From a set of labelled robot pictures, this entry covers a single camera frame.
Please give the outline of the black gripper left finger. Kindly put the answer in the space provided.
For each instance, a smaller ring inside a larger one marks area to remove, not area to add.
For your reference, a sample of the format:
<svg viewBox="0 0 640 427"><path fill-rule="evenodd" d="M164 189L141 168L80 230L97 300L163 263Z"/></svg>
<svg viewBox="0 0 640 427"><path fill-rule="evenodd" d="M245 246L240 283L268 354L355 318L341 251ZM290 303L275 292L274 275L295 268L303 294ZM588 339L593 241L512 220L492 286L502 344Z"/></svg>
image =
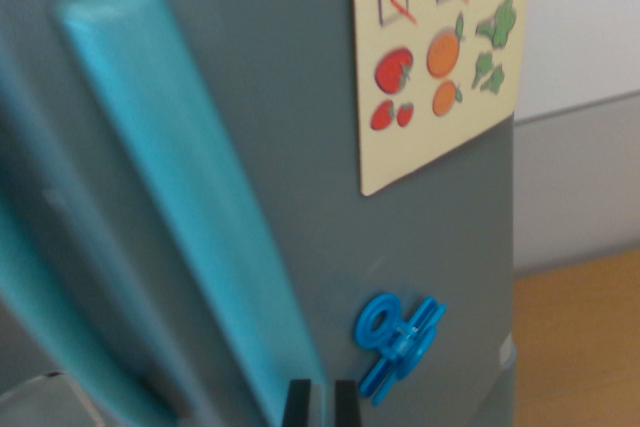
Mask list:
<svg viewBox="0 0 640 427"><path fill-rule="evenodd" d="M312 383L310 379L295 379L289 383L282 427L308 427Z"/></svg>

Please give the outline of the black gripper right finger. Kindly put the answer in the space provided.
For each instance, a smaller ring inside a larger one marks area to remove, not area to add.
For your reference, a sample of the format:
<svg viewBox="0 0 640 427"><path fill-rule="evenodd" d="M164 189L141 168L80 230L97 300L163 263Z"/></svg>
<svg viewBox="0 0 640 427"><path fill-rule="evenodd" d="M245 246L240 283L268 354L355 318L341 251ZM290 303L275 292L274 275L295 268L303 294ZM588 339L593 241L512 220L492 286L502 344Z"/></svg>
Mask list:
<svg viewBox="0 0 640 427"><path fill-rule="evenodd" d="M357 384L337 380L334 384L334 424L336 427L361 427Z"/></svg>

